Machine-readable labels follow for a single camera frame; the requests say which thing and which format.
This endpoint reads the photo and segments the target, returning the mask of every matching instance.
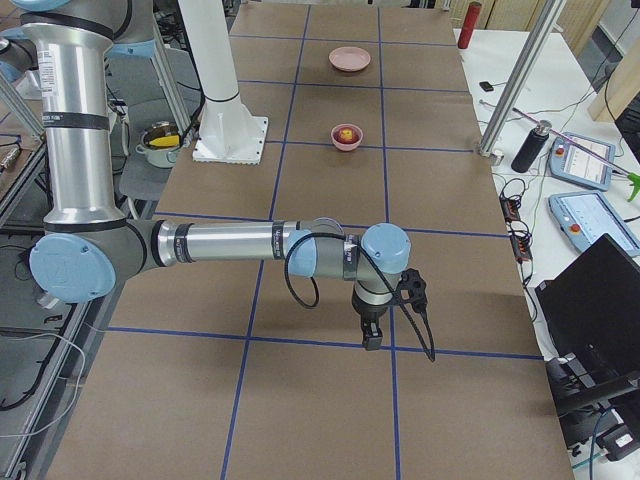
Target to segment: pink bowl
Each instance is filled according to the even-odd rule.
[[[337,133],[343,128],[351,128],[357,135],[358,139],[353,143],[343,143],[338,140],[338,138],[336,138]],[[340,125],[336,125],[331,129],[331,141],[333,142],[335,147],[342,152],[350,152],[358,148],[358,146],[362,143],[362,137],[362,129],[357,125],[354,125],[353,123],[341,123]]]

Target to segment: blue cable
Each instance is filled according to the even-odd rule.
[[[593,480],[593,459],[594,459],[594,451],[596,449],[596,437],[598,436],[598,427],[600,426],[600,422],[602,419],[613,409],[613,405],[607,407],[598,418],[596,425],[593,427],[593,436],[591,437],[591,449],[589,452],[589,480]]]

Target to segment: table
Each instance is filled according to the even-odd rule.
[[[270,117],[263,159],[185,152],[158,218],[402,226],[438,359],[397,314],[383,348],[362,351],[346,283],[319,281],[307,311],[282,264],[146,272],[48,478],[572,478],[447,14],[248,4],[231,42],[243,101]],[[331,70],[345,44],[372,55],[362,74]],[[351,154],[328,138],[344,121],[365,132]]]
[[[506,31],[476,31],[468,50],[461,52],[469,90],[474,98],[474,107],[480,121],[481,129],[484,121],[491,116],[491,109],[480,103],[485,100],[495,104],[501,93],[502,87],[496,87],[495,92],[484,92],[479,82],[489,81],[500,83],[506,81],[516,58],[526,40],[524,32]],[[593,92],[588,79],[585,77],[570,49],[559,33],[550,36],[539,60],[533,68],[525,88],[520,94],[516,106],[525,112],[539,110],[559,110],[577,102],[583,94]],[[538,119],[548,119],[554,128],[560,129],[568,121],[563,131],[580,133],[603,141],[621,144],[621,152],[624,153],[616,159],[616,163],[630,171],[639,170],[638,162],[630,152],[618,129],[613,123],[594,122],[587,108],[595,98],[592,94],[587,101],[578,105],[575,113],[573,109],[562,112],[545,112],[535,116]],[[510,121],[505,125],[496,148],[504,151],[505,159],[493,168],[496,174],[496,188],[502,189],[504,180],[522,178],[529,183],[529,190],[523,198],[520,214],[530,227],[534,227],[533,253],[533,277],[530,282],[532,287],[537,286],[543,280],[555,278],[578,256],[577,251],[571,246],[567,238],[558,228],[555,219],[547,207],[549,195],[565,192],[577,192],[584,189],[556,178],[543,176],[544,162],[534,164],[527,174],[517,174],[510,168],[511,161],[518,152],[520,145],[533,125],[526,120]],[[640,215],[638,201],[627,202],[631,193],[628,181],[614,177],[612,185],[606,197],[622,218],[631,218]],[[640,236],[640,224],[632,222],[628,224],[636,236]],[[525,275],[530,273],[530,267],[525,266]],[[544,322],[536,322],[536,333],[541,351],[546,359],[552,358],[553,346],[549,341],[548,332]],[[588,458],[588,453],[573,459],[574,464]],[[598,479],[631,478],[638,471],[638,459],[640,454],[625,458],[620,462],[596,462],[594,475]],[[587,478],[586,469],[577,470],[576,478]]]

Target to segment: red cylinder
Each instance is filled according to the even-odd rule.
[[[460,31],[460,38],[458,38],[458,48],[467,48],[469,46],[469,42],[471,41],[471,34],[473,33],[473,29],[476,28],[476,22],[478,21],[478,17],[480,16],[480,10],[482,9],[482,4],[480,2],[471,2],[469,4],[469,8],[467,9],[467,16],[464,17],[464,24],[462,25],[462,30]]]

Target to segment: blue and white device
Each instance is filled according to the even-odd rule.
[[[551,195],[549,208],[578,251],[608,233],[630,256],[640,255],[640,242],[601,192]]]
[[[596,152],[608,161],[615,161],[615,145],[584,137],[577,133],[564,132],[564,135],[583,147]],[[567,144],[560,137],[556,138],[556,141],[553,142],[553,147],[551,147],[549,168],[554,177],[583,187],[606,192],[611,185],[612,167],[603,165],[602,162],[576,148],[575,145]]]

